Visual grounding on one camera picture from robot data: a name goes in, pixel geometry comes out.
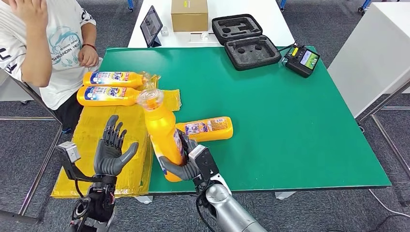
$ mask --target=green mat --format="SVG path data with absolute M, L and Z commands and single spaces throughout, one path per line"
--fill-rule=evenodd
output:
M 391 185 L 321 60 L 305 79 L 279 63 L 236 71 L 223 47 L 112 48 L 101 71 L 161 75 L 161 89 L 180 89 L 177 122 L 231 117 L 231 139 L 202 143 L 231 190 Z M 194 190 L 152 169 L 150 193 Z

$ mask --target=yellow detergent bottle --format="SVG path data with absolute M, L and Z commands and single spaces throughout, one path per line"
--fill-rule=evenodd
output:
M 83 106 L 134 105 L 140 91 L 126 87 L 83 86 L 77 100 Z
M 175 115 L 165 107 L 163 99 L 164 93 L 151 85 L 140 93 L 138 104 L 144 108 L 146 128 L 158 161 L 160 157 L 165 156 L 170 162 L 182 165 L 185 163 L 185 156 L 175 127 Z M 168 181 L 181 181 L 178 176 L 167 171 L 162 165 L 161 168 Z
M 197 142 L 229 139 L 234 134 L 230 117 L 215 117 L 193 122 L 177 123 L 176 128 Z
M 137 88 L 143 84 L 144 75 L 135 72 L 88 72 L 84 86 L 110 86 Z

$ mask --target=floor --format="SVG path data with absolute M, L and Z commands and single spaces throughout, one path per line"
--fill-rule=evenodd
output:
M 97 20 L 100 56 L 108 46 L 128 45 L 138 7 L 129 13 L 125 0 L 79 2 Z M 362 0 L 288 0 L 283 15 L 295 39 L 316 46 L 328 66 L 360 20 L 356 11 L 362 3 Z M 401 95 L 392 104 L 410 106 L 410 96 Z M 0 102 L 0 116 L 46 116 L 46 112 L 33 102 L 27 105 Z M 410 112 L 381 111 L 378 116 L 410 162 Z M 58 125 L 55 122 L 0 122 L 0 128 L 3 192 L 0 209 L 15 212 L 24 200 Z M 392 187 L 374 190 L 376 195 L 391 209 L 410 214 L 410 210 L 399 203 L 410 200 L 408 177 L 374 122 L 367 120 L 364 128 L 365 137 L 393 183 Z M 64 135 L 60 142 L 70 139 Z M 75 200 L 49 197 L 60 168 L 59 157 L 53 156 L 28 210 L 29 216 L 37 216 L 40 212 L 43 221 L 35 226 L 0 221 L 0 231 L 64 231 Z M 234 197 L 268 231 L 275 232 L 366 232 L 389 215 L 365 189 L 297 192 L 285 200 L 275 199 L 273 193 L 241 193 L 234 194 Z M 117 221 L 111 231 L 209 231 L 196 213 L 192 196 L 158 196 L 151 204 L 138 203 L 134 198 L 120 198 L 117 207 Z M 393 217 L 377 231 L 410 231 L 410 220 Z

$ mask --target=black shorts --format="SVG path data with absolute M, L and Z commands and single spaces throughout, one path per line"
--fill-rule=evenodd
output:
M 70 133 L 74 131 L 80 119 L 83 106 L 77 101 L 77 92 L 63 103 L 57 110 L 53 110 L 56 113 L 57 118 L 63 124 L 63 133 Z

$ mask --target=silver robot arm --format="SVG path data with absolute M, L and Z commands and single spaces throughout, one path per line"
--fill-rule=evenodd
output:
M 212 215 L 224 232 L 267 232 L 222 184 L 206 189 L 206 199 L 214 207 Z
M 167 159 L 160 160 L 162 166 L 183 180 L 192 180 L 197 197 L 197 210 L 201 219 L 213 229 L 202 217 L 199 206 L 208 209 L 209 214 L 224 232 L 266 232 L 266 230 L 233 198 L 231 191 L 209 151 L 203 145 L 190 140 L 179 131 L 188 162 L 184 166 L 172 164 Z

